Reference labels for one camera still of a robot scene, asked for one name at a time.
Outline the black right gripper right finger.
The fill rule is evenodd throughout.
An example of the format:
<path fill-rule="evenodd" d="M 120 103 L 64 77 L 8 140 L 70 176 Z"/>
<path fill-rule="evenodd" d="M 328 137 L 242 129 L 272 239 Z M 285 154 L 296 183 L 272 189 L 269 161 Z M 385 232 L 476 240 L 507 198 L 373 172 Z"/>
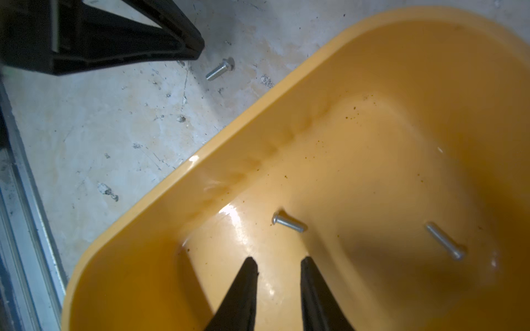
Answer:
<path fill-rule="evenodd" d="M 354 331 L 311 257 L 305 257 L 301 261 L 300 289 L 305 331 Z"/>

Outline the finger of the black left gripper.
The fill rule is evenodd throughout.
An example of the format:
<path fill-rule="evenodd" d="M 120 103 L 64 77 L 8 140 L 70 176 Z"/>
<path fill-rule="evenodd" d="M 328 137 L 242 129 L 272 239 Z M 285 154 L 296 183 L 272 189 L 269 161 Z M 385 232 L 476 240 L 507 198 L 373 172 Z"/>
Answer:
<path fill-rule="evenodd" d="M 200 31 L 171 0 L 125 0 L 126 4 L 142 13 L 170 34 L 181 46 L 184 58 L 199 58 L 205 43 Z"/>
<path fill-rule="evenodd" d="M 149 26 L 83 1 L 2 1 L 1 63 L 65 75 L 184 58 L 181 46 Z"/>

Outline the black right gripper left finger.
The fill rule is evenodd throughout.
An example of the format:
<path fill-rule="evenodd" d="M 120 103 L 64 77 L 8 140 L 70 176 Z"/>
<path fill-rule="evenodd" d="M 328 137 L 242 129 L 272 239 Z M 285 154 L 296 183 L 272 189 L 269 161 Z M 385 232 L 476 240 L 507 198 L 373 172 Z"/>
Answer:
<path fill-rule="evenodd" d="M 205 330 L 254 330 L 258 276 L 257 263 L 247 257 Z"/>

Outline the silver screw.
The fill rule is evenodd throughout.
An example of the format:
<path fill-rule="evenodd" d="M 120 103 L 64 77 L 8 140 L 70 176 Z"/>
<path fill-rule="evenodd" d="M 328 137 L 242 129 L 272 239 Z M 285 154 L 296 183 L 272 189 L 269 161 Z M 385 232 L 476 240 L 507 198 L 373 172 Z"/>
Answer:
<path fill-rule="evenodd" d="M 425 224 L 426 230 L 447 251 L 448 255 L 456 261 L 466 257 L 467 251 L 464 246 L 454 241 L 443 229 L 434 222 Z"/>
<path fill-rule="evenodd" d="M 288 216 L 287 214 L 283 212 L 276 212 L 272 217 L 272 224 L 277 225 L 280 224 L 282 226 L 286 226 L 287 228 L 290 228 L 292 230 L 295 230 L 299 233 L 303 233 L 306 231 L 306 225 L 302 222 Z"/>
<path fill-rule="evenodd" d="M 206 80 L 215 80 L 216 78 L 222 76 L 224 73 L 233 71 L 234 67 L 235 62 L 233 58 L 229 57 L 228 59 L 223 59 L 218 66 L 216 66 L 214 69 L 211 70 L 211 72 L 206 75 Z"/>

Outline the yellow plastic storage box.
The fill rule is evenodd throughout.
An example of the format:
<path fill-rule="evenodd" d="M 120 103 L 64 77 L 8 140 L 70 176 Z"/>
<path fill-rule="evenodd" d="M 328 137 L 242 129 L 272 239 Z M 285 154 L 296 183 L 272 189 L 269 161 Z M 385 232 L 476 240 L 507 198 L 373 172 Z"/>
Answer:
<path fill-rule="evenodd" d="M 203 330 L 247 257 L 256 330 L 303 329 L 305 257 L 356 330 L 528 330 L 529 45 L 455 8 L 346 29 L 92 243 L 62 329 Z"/>

